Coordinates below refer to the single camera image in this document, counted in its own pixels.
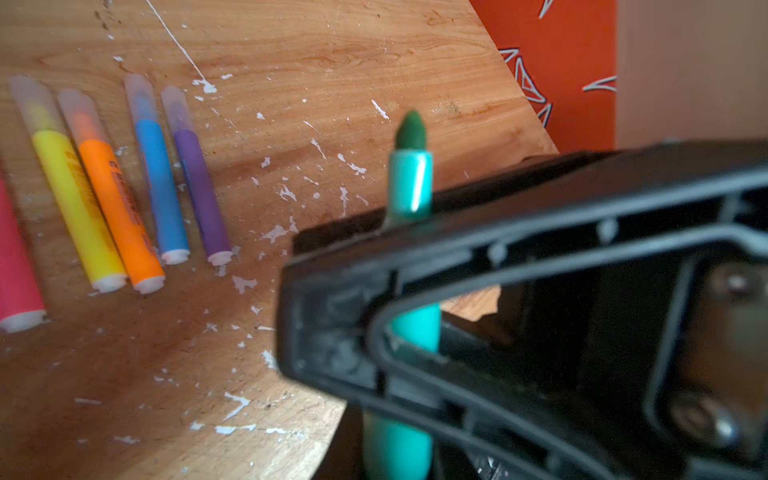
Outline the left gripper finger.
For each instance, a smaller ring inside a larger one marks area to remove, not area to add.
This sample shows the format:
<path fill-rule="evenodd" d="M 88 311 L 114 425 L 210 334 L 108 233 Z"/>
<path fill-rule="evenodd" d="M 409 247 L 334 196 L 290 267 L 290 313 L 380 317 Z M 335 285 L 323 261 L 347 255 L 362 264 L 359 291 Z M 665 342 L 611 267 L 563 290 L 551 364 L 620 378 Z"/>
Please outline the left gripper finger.
<path fill-rule="evenodd" d="M 311 479 L 360 480 L 363 471 L 363 412 L 348 405 Z"/>

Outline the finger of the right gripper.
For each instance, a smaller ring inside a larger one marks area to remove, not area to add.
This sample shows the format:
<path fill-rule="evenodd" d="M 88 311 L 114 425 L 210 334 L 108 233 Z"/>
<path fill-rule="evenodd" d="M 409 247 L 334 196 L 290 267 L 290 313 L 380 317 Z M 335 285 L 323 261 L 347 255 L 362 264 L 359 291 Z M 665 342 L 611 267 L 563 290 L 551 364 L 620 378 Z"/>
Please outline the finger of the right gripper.
<path fill-rule="evenodd" d="M 687 141 L 534 158 L 437 193 L 402 226 L 382 210 L 316 226 L 297 255 L 653 255 L 710 244 L 767 251 L 767 144 Z"/>
<path fill-rule="evenodd" d="M 282 373 L 426 431 L 432 477 L 767 475 L 767 251 L 307 255 L 277 322 Z"/>

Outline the purple marker pen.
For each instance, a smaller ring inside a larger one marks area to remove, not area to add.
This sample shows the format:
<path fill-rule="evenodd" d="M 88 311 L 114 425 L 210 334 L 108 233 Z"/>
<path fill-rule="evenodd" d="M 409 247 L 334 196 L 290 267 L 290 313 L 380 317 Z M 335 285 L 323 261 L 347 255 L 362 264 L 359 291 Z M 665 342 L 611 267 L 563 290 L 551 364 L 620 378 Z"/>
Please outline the purple marker pen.
<path fill-rule="evenodd" d="M 202 245 L 214 267 L 228 264 L 232 246 L 185 93 L 167 86 L 161 100 L 182 165 Z"/>

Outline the blue marker pen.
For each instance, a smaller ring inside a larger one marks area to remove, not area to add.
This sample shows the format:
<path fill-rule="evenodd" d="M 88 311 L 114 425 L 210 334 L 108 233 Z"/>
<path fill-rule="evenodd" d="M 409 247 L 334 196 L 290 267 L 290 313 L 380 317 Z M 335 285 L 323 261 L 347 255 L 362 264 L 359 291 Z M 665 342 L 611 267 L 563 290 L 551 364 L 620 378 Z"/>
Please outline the blue marker pen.
<path fill-rule="evenodd" d="M 190 247 L 154 90 L 139 74 L 126 76 L 124 87 L 143 160 L 160 257 L 166 265 L 181 264 L 188 260 Z"/>

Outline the orange marker pen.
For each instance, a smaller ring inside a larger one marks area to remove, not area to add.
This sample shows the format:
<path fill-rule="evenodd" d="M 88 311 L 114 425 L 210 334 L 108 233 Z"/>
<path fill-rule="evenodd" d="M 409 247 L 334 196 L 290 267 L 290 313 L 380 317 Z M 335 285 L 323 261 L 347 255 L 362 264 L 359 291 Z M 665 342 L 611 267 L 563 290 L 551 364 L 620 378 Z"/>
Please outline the orange marker pen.
<path fill-rule="evenodd" d="M 160 290 L 165 284 L 165 272 L 95 103 L 76 89 L 62 90 L 58 103 L 133 288 L 142 295 Z"/>

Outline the pink marker pen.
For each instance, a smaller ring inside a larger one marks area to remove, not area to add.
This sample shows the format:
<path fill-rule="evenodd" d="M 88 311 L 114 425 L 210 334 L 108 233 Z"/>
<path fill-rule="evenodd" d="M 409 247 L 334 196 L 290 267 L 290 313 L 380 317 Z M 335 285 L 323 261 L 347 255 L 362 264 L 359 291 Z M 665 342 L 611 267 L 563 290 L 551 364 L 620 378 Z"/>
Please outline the pink marker pen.
<path fill-rule="evenodd" d="M 4 181 L 1 181 L 1 330 L 17 333 L 43 323 L 46 308 Z"/>

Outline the yellow marker pen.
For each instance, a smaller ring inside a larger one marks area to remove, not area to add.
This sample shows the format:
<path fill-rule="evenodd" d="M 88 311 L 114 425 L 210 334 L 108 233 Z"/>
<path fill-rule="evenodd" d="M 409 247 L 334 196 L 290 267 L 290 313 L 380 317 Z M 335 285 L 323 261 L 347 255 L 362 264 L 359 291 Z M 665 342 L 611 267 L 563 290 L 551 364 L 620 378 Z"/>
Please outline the yellow marker pen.
<path fill-rule="evenodd" d="M 127 273 L 52 94 L 26 76 L 10 88 L 89 283 L 100 293 L 123 288 Z"/>

